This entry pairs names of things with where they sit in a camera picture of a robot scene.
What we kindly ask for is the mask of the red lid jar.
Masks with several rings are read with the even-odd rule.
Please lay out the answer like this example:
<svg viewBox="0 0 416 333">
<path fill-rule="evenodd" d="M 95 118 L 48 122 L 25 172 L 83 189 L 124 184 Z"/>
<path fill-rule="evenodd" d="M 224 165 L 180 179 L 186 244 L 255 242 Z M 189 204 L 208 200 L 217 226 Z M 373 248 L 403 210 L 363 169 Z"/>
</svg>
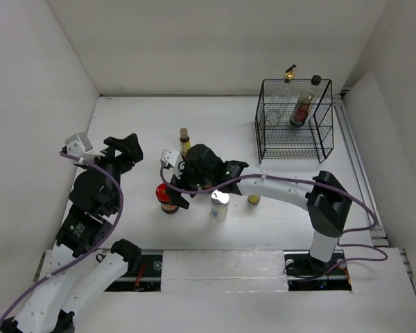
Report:
<svg viewBox="0 0 416 333">
<path fill-rule="evenodd" d="M 177 205 L 171 204 L 171 197 L 166 193 L 166 185 L 164 183 L 157 186 L 155 194 L 164 213 L 174 214 L 179 210 Z"/>
</svg>

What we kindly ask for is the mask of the white shaker silver lid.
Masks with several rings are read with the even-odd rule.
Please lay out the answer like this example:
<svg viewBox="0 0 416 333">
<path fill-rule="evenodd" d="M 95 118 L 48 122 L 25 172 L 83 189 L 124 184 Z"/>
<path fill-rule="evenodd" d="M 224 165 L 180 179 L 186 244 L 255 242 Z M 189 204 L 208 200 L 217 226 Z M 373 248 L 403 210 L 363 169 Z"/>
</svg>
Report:
<svg viewBox="0 0 416 333">
<path fill-rule="evenodd" d="M 215 221 L 222 222 L 227 218 L 229 194 L 215 190 L 211 194 L 210 215 Z"/>
</svg>

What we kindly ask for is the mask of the yellow bottle cork cap back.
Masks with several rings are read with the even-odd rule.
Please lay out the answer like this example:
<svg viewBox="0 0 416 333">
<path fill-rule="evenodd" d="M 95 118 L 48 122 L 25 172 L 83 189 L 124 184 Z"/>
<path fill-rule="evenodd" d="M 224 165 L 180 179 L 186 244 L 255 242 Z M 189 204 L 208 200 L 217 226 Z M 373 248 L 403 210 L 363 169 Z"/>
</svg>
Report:
<svg viewBox="0 0 416 333">
<path fill-rule="evenodd" d="M 188 150 L 191 148 L 191 141 L 188 130 L 186 128 L 180 129 L 180 154 L 185 157 Z"/>
</svg>

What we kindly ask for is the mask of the yellow bottle cork cap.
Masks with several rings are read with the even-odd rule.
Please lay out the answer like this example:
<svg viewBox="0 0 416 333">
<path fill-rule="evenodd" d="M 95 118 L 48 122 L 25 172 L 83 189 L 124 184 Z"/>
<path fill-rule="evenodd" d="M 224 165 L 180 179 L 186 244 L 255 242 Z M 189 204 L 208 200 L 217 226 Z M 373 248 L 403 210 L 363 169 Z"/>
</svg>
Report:
<svg viewBox="0 0 416 333">
<path fill-rule="evenodd" d="M 258 205 L 261 201 L 261 197 L 258 195 L 250 195 L 248 196 L 248 202 L 252 205 Z"/>
<path fill-rule="evenodd" d="M 180 154 L 185 157 L 188 150 L 191 148 L 191 141 L 188 130 L 186 128 L 180 129 Z"/>
</svg>

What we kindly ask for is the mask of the yellow bottle cork cap front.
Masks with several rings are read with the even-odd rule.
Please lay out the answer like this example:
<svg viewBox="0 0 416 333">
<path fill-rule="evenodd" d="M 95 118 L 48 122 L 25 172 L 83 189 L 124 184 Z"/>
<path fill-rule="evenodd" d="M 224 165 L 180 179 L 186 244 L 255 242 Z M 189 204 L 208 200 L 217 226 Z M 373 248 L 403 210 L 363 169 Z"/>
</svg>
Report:
<svg viewBox="0 0 416 333">
<path fill-rule="evenodd" d="M 248 202 L 252 205 L 258 205 L 261 201 L 261 197 L 258 195 L 250 195 L 248 196 Z"/>
</svg>

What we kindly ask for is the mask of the red label sauce bottle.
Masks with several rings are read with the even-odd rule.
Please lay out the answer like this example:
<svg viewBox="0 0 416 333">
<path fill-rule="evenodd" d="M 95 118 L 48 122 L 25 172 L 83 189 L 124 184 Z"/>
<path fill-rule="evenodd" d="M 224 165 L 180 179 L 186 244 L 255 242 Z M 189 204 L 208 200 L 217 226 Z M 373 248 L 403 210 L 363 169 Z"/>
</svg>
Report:
<svg viewBox="0 0 416 333">
<path fill-rule="evenodd" d="M 302 127 L 309 115 L 309 110 L 311 104 L 313 103 L 316 95 L 318 86 L 322 81 L 322 77 L 319 75 L 314 75 L 310 83 L 306 88 L 300 93 L 297 99 L 295 110 L 290 117 L 290 124 L 293 127 L 299 128 Z"/>
</svg>

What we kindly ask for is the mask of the clear glass oil bottle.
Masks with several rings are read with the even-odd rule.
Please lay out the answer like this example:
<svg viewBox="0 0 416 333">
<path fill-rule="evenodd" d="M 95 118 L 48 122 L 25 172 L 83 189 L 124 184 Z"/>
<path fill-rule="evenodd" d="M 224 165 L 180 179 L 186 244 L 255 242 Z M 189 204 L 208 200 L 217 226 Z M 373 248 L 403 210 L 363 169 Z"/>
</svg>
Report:
<svg viewBox="0 0 416 333">
<path fill-rule="evenodd" d="M 281 80 L 275 81 L 268 89 L 267 124 L 277 126 L 284 115 L 285 105 L 291 99 L 291 82 L 295 78 L 297 65 L 291 65 Z"/>
</svg>

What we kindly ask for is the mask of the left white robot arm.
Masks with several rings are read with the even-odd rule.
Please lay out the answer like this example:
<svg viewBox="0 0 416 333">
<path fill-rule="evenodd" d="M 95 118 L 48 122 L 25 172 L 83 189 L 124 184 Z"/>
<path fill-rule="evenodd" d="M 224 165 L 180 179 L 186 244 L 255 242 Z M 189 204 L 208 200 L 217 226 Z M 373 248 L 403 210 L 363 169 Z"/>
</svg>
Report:
<svg viewBox="0 0 416 333">
<path fill-rule="evenodd" d="M 114 232 L 123 211 L 121 176 L 143 160 L 138 136 L 107 137 L 95 151 L 85 133 L 68 138 L 60 155 L 83 169 L 73 182 L 71 207 L 55 236 L 46 275 L 14 301 L 0 318 L 0 332 L 73 332 L 74 321 L 115 280 L 133 275 L 142 250 L 116 241 L 79 285 L 80 263 Z"/>
</svg>

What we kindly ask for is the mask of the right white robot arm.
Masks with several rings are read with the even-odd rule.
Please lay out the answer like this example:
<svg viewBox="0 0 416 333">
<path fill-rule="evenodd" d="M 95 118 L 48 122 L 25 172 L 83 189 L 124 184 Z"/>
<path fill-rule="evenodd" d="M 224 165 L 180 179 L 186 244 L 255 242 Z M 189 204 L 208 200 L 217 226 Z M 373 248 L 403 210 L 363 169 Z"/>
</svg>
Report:
<svg viewBox="0 0 416 333">
<path fill-rule="evenodd" d="M 331 266 L 332 255 L 343 235 L 352 201 L 336 177 L 321 171 L 303 180 L 287 173 L 273 173 L 247 162 L 222 161 L 209 147 L 197 144 L 186 155 L 165 150 L 161 169 L 172 170 L 166 193 L 172 205 L 189 208 L 183 197 L 218 190 L 237 196 L 260 196 L 278 200 L 307 211 L 313 227 L 313 241 L 306 264 L 314 273 Z"/>
</svg>

